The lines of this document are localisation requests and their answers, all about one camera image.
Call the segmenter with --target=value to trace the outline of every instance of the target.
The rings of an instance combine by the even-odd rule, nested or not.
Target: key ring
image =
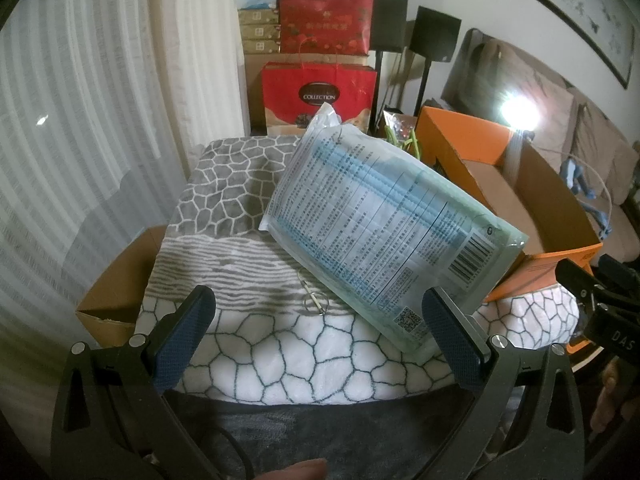
[[[302,277],[302,269],[298,269],[298,279],[302,286],[306,290],[305,299],[302,302],[302,305],[305,307],[305,310],[310,314],[316,314],[316,316],[324,316],[326,311],[329,310],[329,298],[324,292],[312,292],[309,282]],[[318,312],[314,313],[310,309],[310,305],[308,305],[309,301],[312,301],[316,306]]]

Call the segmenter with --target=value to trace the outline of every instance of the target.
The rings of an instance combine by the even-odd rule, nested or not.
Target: stack of boxes
[[[280,15],[277,0],[236,0],[242,49],[245,54],[280,51]]]

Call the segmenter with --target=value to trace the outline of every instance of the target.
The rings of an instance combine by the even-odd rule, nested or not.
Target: sofa
[[[591,265],[596,267],[604,253],[622,262],[637,260],[640,214],[629,196],[639,158],[636,150],[586,95],[557,72],[510,43],[469,30],[442,98],[455,111],[504,124],[500,107],[514,94],[535,102],[540,122],[531,142],[556,171],[571,153],[601,176],[602,180],[585,168],[596,198],[578,198],[606,215],[609,191],[611,233]],[[588,216],[598,234],[597,222]]]

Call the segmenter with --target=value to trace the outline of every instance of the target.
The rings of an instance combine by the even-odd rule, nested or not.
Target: light bulb
[[[535,130],[540,122],[540,114],[536,105],[523,95],[510,96],[500,111],[514,130]]]

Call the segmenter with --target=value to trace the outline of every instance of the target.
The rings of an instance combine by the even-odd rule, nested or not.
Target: curtain
[[[159,66],[177,142],[192,170],[211,141],[249,135],[234,0],[151,0]]]
[[[20,0],[0,30],[0,408],[45,464],[66,352],[95,343],[76,305],[185,185],[154,48],[149,0]]]

